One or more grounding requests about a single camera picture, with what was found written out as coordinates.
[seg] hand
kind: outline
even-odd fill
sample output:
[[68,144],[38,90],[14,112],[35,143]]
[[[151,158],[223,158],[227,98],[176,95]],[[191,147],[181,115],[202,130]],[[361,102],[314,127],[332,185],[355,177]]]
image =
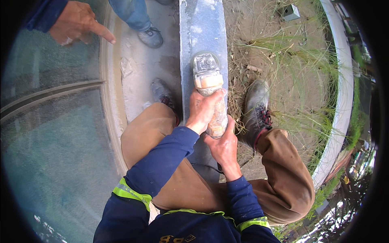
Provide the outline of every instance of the hand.
[[189,99],[189,118],[185,126],[199,135],[205,132],[214,115],[215,104],[226,94],[225,89],[219,89],[212,95],[204,97],[194,88]]
[[235,121],[228,116],[228,126],[226,132],[220,139],[213,139],[208,134],[204,136],[204,142],[209,146],[212,157],[218,162],[226,176],[226,180],[231,182],[242,176],[240,166],[237,162],[238,138],[234,134]]
[[90,5],[77,1],[69,1],[66,4],[61,15],[49,30],[53,39],[61,45],[70,45],[78,39],[88,44],[90,31],[112,44],[116,43],[115,36],[97,22]]

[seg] grinder handle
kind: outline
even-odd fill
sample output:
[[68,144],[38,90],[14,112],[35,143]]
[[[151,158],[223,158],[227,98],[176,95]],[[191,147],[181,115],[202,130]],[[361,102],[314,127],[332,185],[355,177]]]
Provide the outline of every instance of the grinder handle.
[[[202,96],[206,97],[206,96],[210,96],[216,90],[219,90],[221,88],[222,88],[221,86],[216,86],[216,87],[209,87],[203,89],[197,88],[197,90]],[[206,133],[209,136],[211,136],[211,138],[213,139],[219,139],[226,132],[227,125],[228,125],[228,117],[226,111],[226,104],[224,102],[224,99],[222,99],[221,101],[215,104],[215,112],[211,121],[208,123]]]

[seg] reflective stripe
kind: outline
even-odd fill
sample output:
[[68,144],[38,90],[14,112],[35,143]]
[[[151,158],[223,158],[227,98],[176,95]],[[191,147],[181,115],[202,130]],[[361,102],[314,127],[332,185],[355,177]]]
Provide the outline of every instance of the reflective stripe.
[[269,222],[267,221],[267,217],[260,217],[260,218],[255,218],[255,219],[251,219],[249,221],[246,221],[246,222],[243,222],[243,223],[240,223],[238,224],[238,230],[240,232],[242,232],[242,230],[244,230],[245,228],[253,225],[253,224],[256,224],[256,225],[261,225],[261,226],[265,226],[265,227],[268,227],[270,229],[270,225],[269,225]]
[[152,199],[151,196],[148,194],[137,193],[127,185],[124,178],[120,179],[119,184],[115,187],[113,193],[122,198],[131,198],[143,202],[147,211],[150,212],[149,203]]
[[233,218],[231,217],[228,217],[228,216],[225,216],[224,212],[223,211],[217,211],[217,212],[212,212],[212,213],[200,213],[200,212],[197,212],[193,209],[188,209],[188,208],[182,208],[182,209],[177,209],[177,210],[170,210],[170,211],[167,211],[166,213],[164,213],[163,215],[166,215],[166,214],[170,214],[170,213],[176,213],[176,212],[187,212],[187,213],[199,213],[199,214],[206,214],[206,215],[221,215],[223,216],[225,219],[232,219],[234,225],[235,225],[235,221]]

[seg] grinder body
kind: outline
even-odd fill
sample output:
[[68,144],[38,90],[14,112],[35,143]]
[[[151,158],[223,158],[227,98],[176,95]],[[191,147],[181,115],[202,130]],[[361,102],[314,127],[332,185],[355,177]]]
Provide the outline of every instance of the grinder body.
[[[217,58],[210,52],[200,52],[193,58],[194,86],[202,96],[210,96],[223,86]],[[214,139],[221,138],[227,128],[228,118],[224,99],[217,102],[206,133]]]

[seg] brown pants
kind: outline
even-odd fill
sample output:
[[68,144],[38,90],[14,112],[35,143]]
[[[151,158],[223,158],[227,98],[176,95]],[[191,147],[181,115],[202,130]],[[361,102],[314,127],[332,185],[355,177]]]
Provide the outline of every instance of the brown pants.
[[[125,129],[121,146],[128,168],[146,156],[176,124],[173,111],[162,103],[147,107]],[[268,180],[251,180],[270,225],[286,224],[304,217],[311,208],[313,181],[296,148],[280,129],[261,135],[256,145]],[[198,212],[228,211],[226,184],[207,183],[182,160],[170,180],[152,202],[159,208],[190,208]]]

